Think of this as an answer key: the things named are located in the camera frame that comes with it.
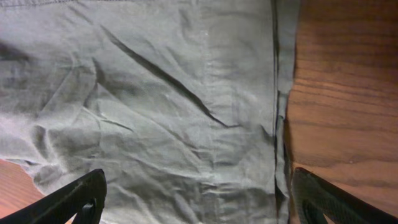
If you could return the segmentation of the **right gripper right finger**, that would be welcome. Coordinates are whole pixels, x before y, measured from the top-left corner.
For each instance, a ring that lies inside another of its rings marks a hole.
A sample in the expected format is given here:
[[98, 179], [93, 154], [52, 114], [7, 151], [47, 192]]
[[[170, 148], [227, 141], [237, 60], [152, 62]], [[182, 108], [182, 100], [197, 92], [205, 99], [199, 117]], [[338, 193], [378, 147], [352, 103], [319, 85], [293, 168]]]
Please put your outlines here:
[[396, 217], [301, 167], [292, 176], [292, 195], [301, 223], [397, 224]]

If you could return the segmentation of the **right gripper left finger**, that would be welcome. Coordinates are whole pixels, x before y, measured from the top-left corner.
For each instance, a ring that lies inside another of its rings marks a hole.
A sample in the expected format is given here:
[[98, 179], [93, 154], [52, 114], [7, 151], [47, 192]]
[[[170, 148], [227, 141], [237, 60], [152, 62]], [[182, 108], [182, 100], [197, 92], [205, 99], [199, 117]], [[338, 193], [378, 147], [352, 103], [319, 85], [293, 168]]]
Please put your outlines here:
[[95, 169], [43, 199], [1, 219], [1, 224], [98, 224], [107, 193], [102, 169]]

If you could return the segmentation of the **grey shorts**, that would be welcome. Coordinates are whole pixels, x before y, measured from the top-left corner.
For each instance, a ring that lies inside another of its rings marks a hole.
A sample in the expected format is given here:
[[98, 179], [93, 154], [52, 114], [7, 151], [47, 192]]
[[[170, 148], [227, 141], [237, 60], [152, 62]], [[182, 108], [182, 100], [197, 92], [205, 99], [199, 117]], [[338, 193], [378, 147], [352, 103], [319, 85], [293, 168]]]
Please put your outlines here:
[[1, 158], [103, 223], [287, 223], [299, 1], [1, 2]]

